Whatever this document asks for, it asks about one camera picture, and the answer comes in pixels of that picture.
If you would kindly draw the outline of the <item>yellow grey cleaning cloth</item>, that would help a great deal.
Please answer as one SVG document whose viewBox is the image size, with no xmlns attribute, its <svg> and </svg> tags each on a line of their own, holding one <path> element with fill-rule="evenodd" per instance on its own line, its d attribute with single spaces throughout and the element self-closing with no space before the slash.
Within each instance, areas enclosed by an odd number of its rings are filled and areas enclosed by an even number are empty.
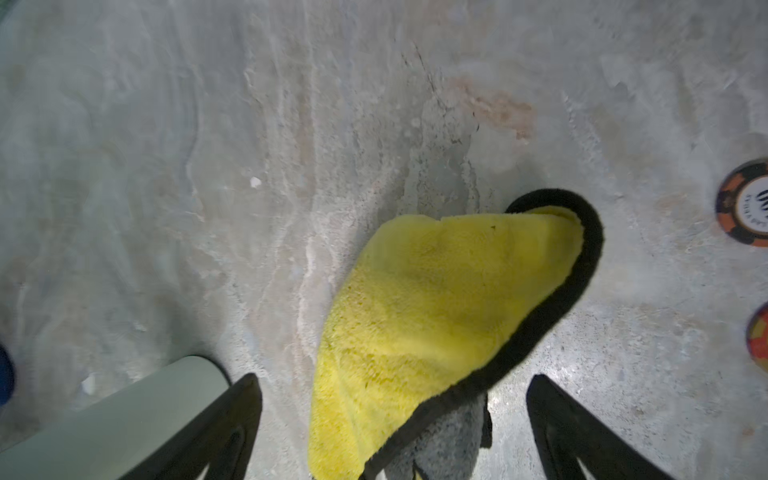
<svg viewBox="0 0 768 480">
<path fill-rule="evenodd" d="M 603 244 L 597 211 L 562 189 L 525 194 L 503 213 L 382 224 L 325 320 L 311 476 L 372 479 L 486 394 L 578 302 Z"/>
</svg>

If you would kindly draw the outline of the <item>blue thermos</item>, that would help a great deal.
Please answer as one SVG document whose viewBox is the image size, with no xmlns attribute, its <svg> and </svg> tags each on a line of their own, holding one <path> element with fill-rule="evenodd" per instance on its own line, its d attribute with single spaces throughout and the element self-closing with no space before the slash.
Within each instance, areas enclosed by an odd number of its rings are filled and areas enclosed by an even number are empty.
<svg viewBox="0 0 768 480">
<path fill-rule="evenodd" d="M 3 406 L 11 399 L 16 385 L 16 374 L 13 362 L 3 346 L 0 346 L 0 405 Z"/>
</svg>

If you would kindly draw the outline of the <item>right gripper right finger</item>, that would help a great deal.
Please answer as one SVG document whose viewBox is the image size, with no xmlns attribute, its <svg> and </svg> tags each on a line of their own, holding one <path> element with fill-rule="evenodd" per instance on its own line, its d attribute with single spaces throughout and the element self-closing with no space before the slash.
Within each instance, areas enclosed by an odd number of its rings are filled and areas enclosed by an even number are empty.
<svg viewBox="0 0 768 480">
<path fill-rule="evenodd" d="M 668 479 L 549 377 L 533 377 L 526 406 L 548 479 Z"/>
</svg>

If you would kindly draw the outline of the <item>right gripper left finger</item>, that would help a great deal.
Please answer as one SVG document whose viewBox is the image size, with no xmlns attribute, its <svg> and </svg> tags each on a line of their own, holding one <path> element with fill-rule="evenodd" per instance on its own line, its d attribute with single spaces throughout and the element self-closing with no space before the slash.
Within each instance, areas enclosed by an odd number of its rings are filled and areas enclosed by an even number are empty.
<svg viewBox="0 0 768 480">
<path fill-rule="evenodd" d="M 125 479 L 242 479 L 262 413 L 258 377 L 244 375 Z"/>
</svg>

